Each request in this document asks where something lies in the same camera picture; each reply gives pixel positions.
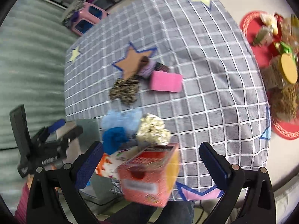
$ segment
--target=blue gripper pad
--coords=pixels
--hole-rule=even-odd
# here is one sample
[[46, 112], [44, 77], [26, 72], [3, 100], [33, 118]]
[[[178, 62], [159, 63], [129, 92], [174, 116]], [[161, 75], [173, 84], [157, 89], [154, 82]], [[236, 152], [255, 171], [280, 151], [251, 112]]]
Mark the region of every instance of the blue gripper pad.
[[199, 146], [199, 156], [209, 171], [218, 189], [225, 191], [231, 177], [230, 164], [224, 156], [217, 154], [208, 142]]
[[77, 172], [75, 183], [77, 190], [84, 189], [86, 187], [103, 154], [103, 144], [99, 141], [95, 141], [86, 153], [81, 154], [76, 159], [74, 162], [74, 171]]
[[53, 125], [48, 126], [48, 133], [52, 134], [55, 130], [59, 129], [64, 125], [65, 125], [64, 119], [57, 120]]

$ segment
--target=red and pink box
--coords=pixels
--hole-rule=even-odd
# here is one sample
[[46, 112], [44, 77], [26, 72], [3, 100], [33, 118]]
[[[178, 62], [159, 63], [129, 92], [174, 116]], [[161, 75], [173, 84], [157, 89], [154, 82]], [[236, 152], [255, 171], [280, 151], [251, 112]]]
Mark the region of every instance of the red and pink box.
[[164, 207], [179, 172], [178, 143], [150, 145], [118, 167], [125, 199]]

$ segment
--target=black cable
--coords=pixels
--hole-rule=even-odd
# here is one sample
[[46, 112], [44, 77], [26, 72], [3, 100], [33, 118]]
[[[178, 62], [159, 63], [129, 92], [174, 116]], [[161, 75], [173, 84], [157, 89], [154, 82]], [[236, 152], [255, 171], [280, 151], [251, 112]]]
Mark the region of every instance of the black cable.
[[3, 149], [0, 149], [0, 151], [11, 150], [11, 149], [18, 149], [18, 147], [8, 147], [8, 148], [3, 148]]
[[201, 201], [199, 203], [199, 206], [202, 208], [202, 213], [200, 214], [199, 218], [197, 219], [197, 221], [195, 222], [195, 224], [198, 224], [200, 219], [202, 218], [203, 214], [204, 214], [204, 208], [203, 206], [201, 205]]
[[104, 204], [98, 204], [98, 203], [96, 203], [96, 202], [94, 202], [94, 201], [92, 201], [92, 200], [88, 200], [88, 199], [85, 199], [85, 198], [83, 198], [83, 200], [88, 201], [88, 202], [93, 203], [93, 204], [98, 205], [98, 206], [105, 206], [105, 205], [111, 203], [112, 201], [115, 201], [116, 199], [118, 199], [118, 198], [120, 198], [120, 197], [121, 197], [121, 196], [117, 196], [116, 198], [114, 198], [114, 199], [112, 199], [111, 201], [108, 201], [108, 202], [106, 202], [106, 203], [104, 203]]

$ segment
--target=pink box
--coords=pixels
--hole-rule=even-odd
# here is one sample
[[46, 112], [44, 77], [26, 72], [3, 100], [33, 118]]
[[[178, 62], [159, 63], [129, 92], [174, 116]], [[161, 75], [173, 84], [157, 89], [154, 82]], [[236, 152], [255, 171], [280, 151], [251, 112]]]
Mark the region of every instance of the pink box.
[[154, 91], [166, 91], [178, 93], [182, 90], [183, 76], [164, 71], [153, 71], [150, 89]]
[[178, 143], [151, 145], [118, 167], [125, 199], [164, 207], [179, 173]]
[[[101, 19], [97, 18], [96, 16], [94, 16], [93, 14], [90, 13], [90, 8], [91, 7], [93, 7], [97, 11], [101, 12]], [[73, 32], [75, 32], [76, 34], [78, 34], [79, 36], [81, 36], [83, 33], [82, 33], [82, 31], [80, 31], [77, 28], [77, 25], [80, 22], [85, 21], [86, 23], [89, 23], [91, 26], [93, 26], [93, 25], [99, 23], [105, 17], [107, 17], [109, 15], [109, 13], [107, 13], [105, 10], [99, 8], [98, 6], [96, 6], [94, 4], [84, 2], [84, 8], [79, 11], [78, 15], [79, 15], [79, 17], [78, 17], [77, 21], [75, 21], [73, 23], [73, 26], [72, 26], [71, 30]]]

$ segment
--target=table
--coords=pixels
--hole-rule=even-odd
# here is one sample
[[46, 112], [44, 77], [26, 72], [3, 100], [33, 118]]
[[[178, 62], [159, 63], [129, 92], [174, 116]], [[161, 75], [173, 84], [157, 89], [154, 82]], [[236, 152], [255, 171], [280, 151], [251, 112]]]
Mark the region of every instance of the table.
[[[239, 24], [242, 17], [250, 11], [261, 10], [268, 13], [277, 12], [282, 16], [293, 13], [285, 0], [220, 0], [224, 7]], [[109, 12], [113, 13], [120, 5], [114, 6]], [[299, 172], [299, 140], [285, 140], [274, 132], [269, 145], [268, 169], [274, 190], [277, 190]]]
[[[65, 67], [68, 120], [100, 122], [109, 109], [129, 109], [108, 98], [121, 74], [112, 63], [129, 41], [137, 50], [156, 46], [153, 59], [184, 77], [180, 93], [153, 92], [141, 82], [133, 104], [163, 118], [172, 141], [180, 143], [178, 182], [196, 191], [214, 185], [198, 155], [203, 141], [244, 169], [265, 166], [269, 136], [261, 136], [270, 125], [264, 87], [248, 42], [218, 0], [211, 10], [189, 0], [138, 0], [90, 29], [66, 56], [80, 47], [81, 55]], [[172, 199], [181, 199], [177, 190]]]

